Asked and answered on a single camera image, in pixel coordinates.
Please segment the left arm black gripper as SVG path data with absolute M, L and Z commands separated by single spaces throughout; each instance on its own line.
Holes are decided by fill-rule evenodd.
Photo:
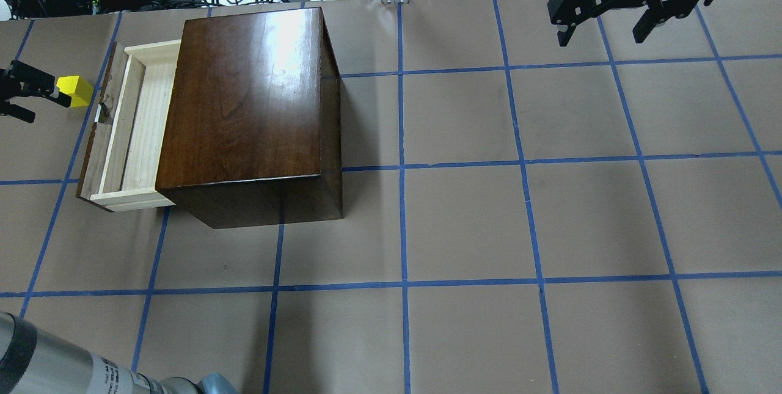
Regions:
M 36 113 L 9 102 L 14 97 L 43 97 L 62 107 L 71 107 L 71 96 L 55 91 L 56 78 L 47 72 L 23 62 L 11 62 L 8 69 L 2 69 L 1 116 L 34 123 Z

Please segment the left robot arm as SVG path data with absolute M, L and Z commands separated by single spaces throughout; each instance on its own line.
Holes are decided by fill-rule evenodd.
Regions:
M 14 97 L 43 97 L 69 108 L 71 96 L 55 76 L 19 60 L 2 69 L 2 115 L 34 122 L 35 113 L 11 103 Z M 1 314 L 2 393 L 235 393 L 223 375 L 200 382 L 184 377 L 159 381 L 39 329 L 8 312 Z

